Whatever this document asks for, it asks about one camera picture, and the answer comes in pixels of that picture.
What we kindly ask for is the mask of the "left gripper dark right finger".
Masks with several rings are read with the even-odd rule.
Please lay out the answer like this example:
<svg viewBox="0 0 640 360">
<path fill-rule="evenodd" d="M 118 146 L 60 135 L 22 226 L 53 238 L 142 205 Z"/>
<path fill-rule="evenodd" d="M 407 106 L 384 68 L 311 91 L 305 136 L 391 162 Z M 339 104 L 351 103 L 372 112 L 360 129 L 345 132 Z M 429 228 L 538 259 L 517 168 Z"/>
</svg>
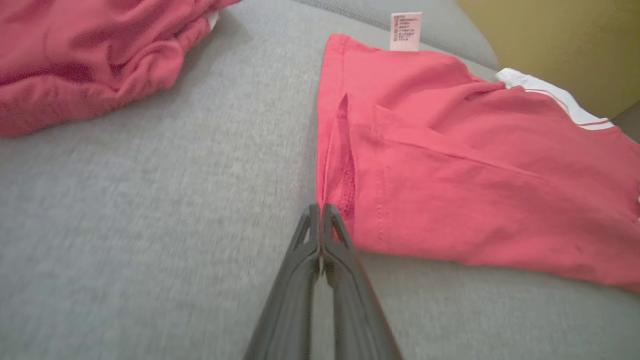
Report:
<svg viewBox="0 0 640 360">
<path fill-rule="evenodd" d="M 378 301 L 338 207 L 322 208 L 321 251 L 333 290 L 336 360 L 402 360 L 403 355 Z"/>
</svg>

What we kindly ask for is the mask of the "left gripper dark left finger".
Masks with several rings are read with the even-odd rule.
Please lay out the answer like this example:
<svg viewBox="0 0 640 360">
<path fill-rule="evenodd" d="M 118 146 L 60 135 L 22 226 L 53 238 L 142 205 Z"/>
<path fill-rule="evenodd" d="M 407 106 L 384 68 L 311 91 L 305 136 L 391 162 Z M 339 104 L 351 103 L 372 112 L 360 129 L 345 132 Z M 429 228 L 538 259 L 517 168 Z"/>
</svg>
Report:
<svg viewBox="0 0 640 360">
<path fill-rule="evenodd" d="M 245 360 L 311 357 L 314 287 L 320 275 L 320 210 L 301 214 L 243 355 Z"/>
</svg>

